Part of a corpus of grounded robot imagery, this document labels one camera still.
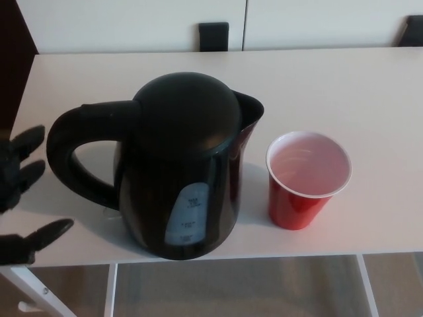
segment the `white table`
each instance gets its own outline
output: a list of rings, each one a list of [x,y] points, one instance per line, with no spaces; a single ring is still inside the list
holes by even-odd
[[[59,115],[82,103],[131,99],[151,79],[176,71],[217,77],[265,107],[245,152],[237,224],[218,249],[200,259],[358,254],[377,316],[362,254],[423,250],[423,50],[39,55],[12,134],[40,123],[49,130]],[[266,213],[266,148],[293,130],[335,138],[353,164],[350,185],[300,231],[279,229]],[[113,148],[111,142],[92,143],[78,155],[110,182]],[[29,160],[38,158],[46,158],[45,146]],[[49,169],[3,217],[0,233],[26,235],[62,217],[74,218],[74,227],[41,251],[34,266],[109,264],[105,314],[111,316],[117,264],[162,259],[138,248],[116,213],[74,194]],[[44,310],[73,316],[57,298],[40,295],[44,286],[25,267],[1,272],[22,282],[21,289]]]

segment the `table leg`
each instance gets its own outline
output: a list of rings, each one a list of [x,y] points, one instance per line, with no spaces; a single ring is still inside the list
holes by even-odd
[[[43,310],[53,317],[76,317],[27,267],[0,267],[0,274],[27,294],[36,305],[20,306],[31,307],[32,311]]]
[[[373,295],[373,291],[371,290],[369,275],[367,274],[367,269],[365,268],[363,254],[357,254],[356,257],[357,257],[358,268],[360,269],[360,273],[362,275],[364,290],[365,290],[365,294],[367,295],[367,301],[369,303],[371,317],[379,317],[379,313],[377,312],[375,297]]]
[[[118,276],[118,264],[110,264],[108,267],[108,280],[106,292],[106,305],[104,307],[104,317],[113,317],[114,296],[116,292],[116,278]]]

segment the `black kettle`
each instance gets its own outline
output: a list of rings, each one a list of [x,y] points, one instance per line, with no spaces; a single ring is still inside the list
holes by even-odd
[[[84,104],[60,116],[48,135],[47,158],[75,193],[120,210],[147,251],[197,258],[235,225],[243,150],[263,113],[258,100],[213,77],[173,73],[146,84],[131,101]],[[74,154],[102,140],[118,142],[113,186]]]

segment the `cabinet door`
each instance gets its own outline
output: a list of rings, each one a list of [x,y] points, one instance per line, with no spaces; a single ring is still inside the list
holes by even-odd
[[[246,50],[392,46],[422,0],[249,0]]]
[[[228,22],[241,50],[245,0],[18,0],[40,53],[198,49],[197,24]]]

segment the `red cup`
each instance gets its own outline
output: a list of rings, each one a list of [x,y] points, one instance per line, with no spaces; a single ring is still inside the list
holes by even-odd
[[[269,214],[279,227],[298,230],[310,224],[351,177],[347,152],[324,135],[297,131],[270,144]]]

